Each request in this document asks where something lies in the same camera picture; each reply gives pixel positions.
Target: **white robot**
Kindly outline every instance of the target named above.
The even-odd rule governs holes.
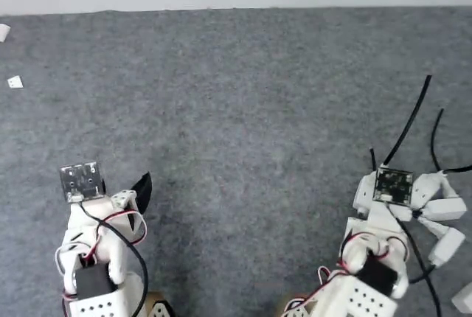
[[[61,181],[71,215],[55,261],[63,276],[66,317],[172,317],[170,305],[148,293],[148,272],[134,248],[145,239],[142,216],[152,183],[149,173],[131,190],[108,197],[96,162],[65,166]],[[143,279],[127,269],[127,249],[136,255]]]
[[[406,137],[430,80],[428,75],[409,121],[379,168],[373,149],[370,151],[372,172],[361,179],[353,202],[362,218],[348,218],[337,269],[320,267],[320,286],[311,295],[289,299],[278,316],[392,317],[397,308],[395,300],[405,294],[409,284],[421,280],[428,283],[437,315],[441,316],[439,299],[428,275],[452,258],[465,236],[437,221],[459,219],[467,211],[464,200],[449,184],[447,173],[470,170],[469,166],[442,171],[437,164],[434,134],[443,111],[431,135],[431,154],[438,172],[420,175],[414,181],[410,172],[389,169],[389,162]],[[403,224],[412,218],[439,239],[428,256],[428,268]],[[421,276],[413,279],[406,272],[410,244],[423,270]],[[460,310],[472,309],[472,284],[454,299]]]

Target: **black wire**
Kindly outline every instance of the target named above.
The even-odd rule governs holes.
[[[468,172],[472,170],[472,164],[464,167],[457,167],[457,168],[448,168],[447,170],[444,170],[444,173],[462,173],[462,172]]]
[[[433,270],[436,269],[436,265],[431,264],[428,269],[426,269],[426,272],[422,273],[421,275],[417,276],[416,278],[410,279],[409,282],[410,284],[416,284],[417,282],[420,282],[421,280],[424,280],[429,274],[433,272]]]
[[[439,172],[441,170],[441,166],[437,161],[436,153],[434,152],[434,139],[436,138],[436,130],[437,126],[440,123],[441,116],[443,116],[444,108],[441,108],[440,112],[437,114],[436,122],[434,122],[433,131],[431,132],[431,139],[429,141],[429,150],[431,152],[431,157],[433,158],[434,166],[436,167],[436,171]]]
[[[383,164],[387,165],[389,162],[392,160],[393,155],[397,152],[398,148],[400,147],[401,143],[405,139],[406,134],[408,133],[408,130],[413,124],[414,118],[416,117],[418,111],[420,110],[421,103],[423,102],[423,99],[425,98],[426,92],[428,91],[429,83],[431,81],[432,76],[428,75],[426,76],[425,83],[423,85],[423,89],[421,90],[420,96],[418,97],[418,101],[416,102],[416,105],[413,108],[412,114],[410,114],[410,117],[408,119],[408,122],[405,125],[405,128],[403,129],[402,133],[400,134],[400,137],[398,138],[397,142],[395,143],[394,147],[390,151],[389,155],[385,158],[385,161]]]
[[[370,151],[370,159],[372,160],[372,171],[375,172],[377,170],[377,161],[375,160],[374,148],[371,147],[369,151]]]
[[[121,241],[123,241],[126,246],[133,252],[133,254],[136,256],[136,258],[139,260],[139,264],[141,265],[142,268],[142,275],[143,275],[143,285],[144,288],[142,289],[142,295],[141,299],[139,300],[138,306],[134,310],[133,314],[131,317],[137,317],[139,315],[139,312],[145,305],[146,301],[146,295],[148,294],[148,289],[149,289],[149,276],[148,276],[148,267],[146,266],[145,260],[142,258],[141,254],[138,252],[138,250],[133,246],[133,243],[128,241],[125,236],[121,232],[119,232],[117,229],[115,229],[112,225],[107,223],[106,221],[99,219],[98,217],[90,215],[86,209],[83,207],[82,203],[79,204],[80,208],[83,210],[83,213],[90,217],[91,219],[97,221],[101,226],[106,227],[110,231],[112,231],[116,236],[118,236]]]
[[[436,167],[436,171],[439,172],[441,170],[441,166],[437,160],[436,153],[434,152],[434,140],[436,139],[436,131],[437,126],[440,123],[441,116],[443,116],[444,108],[441,108],[440,112],[436,117],[436,122],[434,122],[433,131],[431,132],[431,139],[429,142],[429,150],[431,152],[431,157],[433,158],[434,166]],[[444,173],[461,173],[467,172],[472,170],[472,164],[469,166],[464,167],[455,167],[455,168],[448,168],[447,170],[443,170]]]
[[[405,224],[402,223],[398,218],[395,218],[395,219],[398,222],[398,225],[400,225],[400,227],[402,228],[402,230],[405,231],[406,236],[408,236],[408,239],[412,245],[414,255],[416,256],[416,259],[418,261],[418,264],[420,265],[421,271],[423,272],[426,284],[428,284],[429,291],[431,292],[431,297],[433,298],[434,306],[436,307],[436,316],[442,317],[443,313],[441,312],[440,299],[436,293],[436,290],[434,289],[431,279],[429,278],[429,274],[427,273],[428,270],[426,269],[423,258],[421,257],[420,250],[418,249],[418,246],[416,245],[416,242],[414,241],[412,234],[410,234],[410,231],[408,231]]]

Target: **gray carpet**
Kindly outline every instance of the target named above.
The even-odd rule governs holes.
[[[0,44],[0,305],[60,316],[58,167],[96,159],[109,192],[153,176],[140,246],[180,316],[268,316],[333,267],[369,146],[393,167],[472,162],[472,9],[219,10],[5,17]],[[20,74],[24,89],[6,79]],[[471,174],[451,183],[472,209]],[[454,225],[472,234],[466,214]],[[433,237],[417,223],[424,254]],[[444,316],[472,281],[467,241],[434,274]],[[139,271],[135,261],[132,266]],[[419,273],[414,259],[411,275]],[[399,316],[433,316],[426,284]]]

